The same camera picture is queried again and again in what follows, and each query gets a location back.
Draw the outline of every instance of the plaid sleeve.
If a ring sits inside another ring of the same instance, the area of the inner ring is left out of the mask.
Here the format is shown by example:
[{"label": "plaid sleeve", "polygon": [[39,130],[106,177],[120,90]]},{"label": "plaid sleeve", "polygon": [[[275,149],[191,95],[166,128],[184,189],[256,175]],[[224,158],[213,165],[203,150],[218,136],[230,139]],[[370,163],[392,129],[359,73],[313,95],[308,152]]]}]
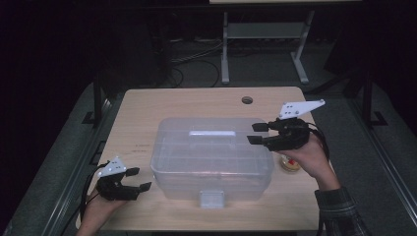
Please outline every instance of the plaid sleeve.
[{"label": "plaid sleeve", "polygon": [[329,236],[371,235],[356,210],[356,203],[347,189],[316,191],[320,217]]}]

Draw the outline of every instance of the plastic container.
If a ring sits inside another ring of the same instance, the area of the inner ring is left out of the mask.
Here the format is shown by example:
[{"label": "plastic container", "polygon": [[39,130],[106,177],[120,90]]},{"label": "plastic container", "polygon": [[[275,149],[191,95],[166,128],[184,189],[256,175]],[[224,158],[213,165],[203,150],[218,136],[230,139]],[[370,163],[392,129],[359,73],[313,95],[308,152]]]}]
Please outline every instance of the plastic container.
[{"label": "plastic container", "polygon": [[250,145],[256,118],[167,118],[158,127],[150,167],[168,199],[224,207],[226,201],[257,200],[268,187],[273,161],[263,146]]}]

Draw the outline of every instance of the hand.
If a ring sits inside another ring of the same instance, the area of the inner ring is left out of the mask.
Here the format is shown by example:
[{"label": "hand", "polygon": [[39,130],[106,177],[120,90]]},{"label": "hand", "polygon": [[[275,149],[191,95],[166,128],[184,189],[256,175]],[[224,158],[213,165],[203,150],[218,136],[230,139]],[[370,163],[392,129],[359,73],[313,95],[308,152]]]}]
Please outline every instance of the hand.
[{"label": "hand", "polygon": [[310,176],[317,180],[320,190],[340,188],[340,183],[323,151],[322,143],[315,135],[311,134],[309,141],[298,149],[277,152],[297,161]]},{"label": "hand", "polygon": [[94,235],[116,209],[128,201],[109,201],[103,198],[96,188],[88,197],[86,212],[77,236]]}]

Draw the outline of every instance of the metal stand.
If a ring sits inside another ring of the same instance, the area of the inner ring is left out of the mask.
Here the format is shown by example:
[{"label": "metal stand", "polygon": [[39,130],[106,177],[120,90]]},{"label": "metal stand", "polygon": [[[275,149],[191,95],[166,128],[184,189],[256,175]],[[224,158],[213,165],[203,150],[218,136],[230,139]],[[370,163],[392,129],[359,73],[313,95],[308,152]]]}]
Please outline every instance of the metal stand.
[{"label": "metal stand", "polygon": [[310,11],[305,22],[302,23],[228,23],[227,12],[223,20],[223,53],[221,55],[221,81],[224,85],[230,83],[229,66],[227,61],[227,39],[229,38],[299,38],[300,43],[295,52],[291,52],[291,59],[297,70],[301,84],[309,82],[303,65],[301,54],[306,44],[307,36],[314,17]]}]

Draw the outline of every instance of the wooden table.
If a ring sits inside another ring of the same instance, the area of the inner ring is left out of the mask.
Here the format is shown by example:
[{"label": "wooden table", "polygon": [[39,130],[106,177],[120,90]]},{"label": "wooden table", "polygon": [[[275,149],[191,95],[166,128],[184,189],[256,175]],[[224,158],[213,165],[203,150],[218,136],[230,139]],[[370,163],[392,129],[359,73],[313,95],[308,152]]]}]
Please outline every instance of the wooden table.
[{"label": "wooden table", "polygon": [[[242,97],[253,98],[244,104]],[[203,209],[198,202],[166,199],[156,185],[150,158],[159,122],[167,117],[255,117],[274,120],[285,101],[304,101],[298,88],[176,88],[134,89],[126,92],[100,163],[118,155],[139,175],[123,184],[152,181],[148,192],[118,210],[103,226],[111,230],[141,231],[280,231],[316,230],[319,209],[316,181],[304,170],[284,171],[274,153],[275,170],[263,196],[254,202],[226,203]],[[313,122],[310,113],[303,120]],[[96,177],[92,180],[92,189]]]}]

